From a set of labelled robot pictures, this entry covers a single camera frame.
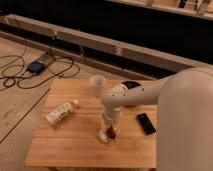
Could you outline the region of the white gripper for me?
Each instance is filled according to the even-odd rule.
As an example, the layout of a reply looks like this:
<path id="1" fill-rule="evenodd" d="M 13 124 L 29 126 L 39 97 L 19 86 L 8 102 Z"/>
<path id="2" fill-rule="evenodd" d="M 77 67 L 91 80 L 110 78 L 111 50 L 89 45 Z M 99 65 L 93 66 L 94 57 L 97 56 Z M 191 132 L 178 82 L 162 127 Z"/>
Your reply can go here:
<path id="1" fill-rule="evenodd" d="M 121 109 L 115 108 L 115 109 L 109 109 L 105 108 L 102 113 L 102 125 L 101 125 L 101 131 L 106 134 L 107 128 L 110 126 L 115 126 L 119 119 L 121 117 Z M 116 137 L 118 135 L 119 129 L 114 129 L 114 141 L 116 141 Z"/>

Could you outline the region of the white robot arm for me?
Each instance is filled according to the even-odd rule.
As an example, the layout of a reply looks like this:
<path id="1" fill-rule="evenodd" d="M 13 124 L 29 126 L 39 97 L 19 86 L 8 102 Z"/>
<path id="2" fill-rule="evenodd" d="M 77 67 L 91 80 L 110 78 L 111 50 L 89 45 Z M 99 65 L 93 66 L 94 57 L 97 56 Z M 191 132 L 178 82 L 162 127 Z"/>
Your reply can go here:
<path id="1" fill-rule="evenodd" d="M 124 90 L 121 84 L 101 97 L 103 117 L 121 108 L 157 106 L 157 171 L 213 171 L 213 66 L 195 67 Z"/>

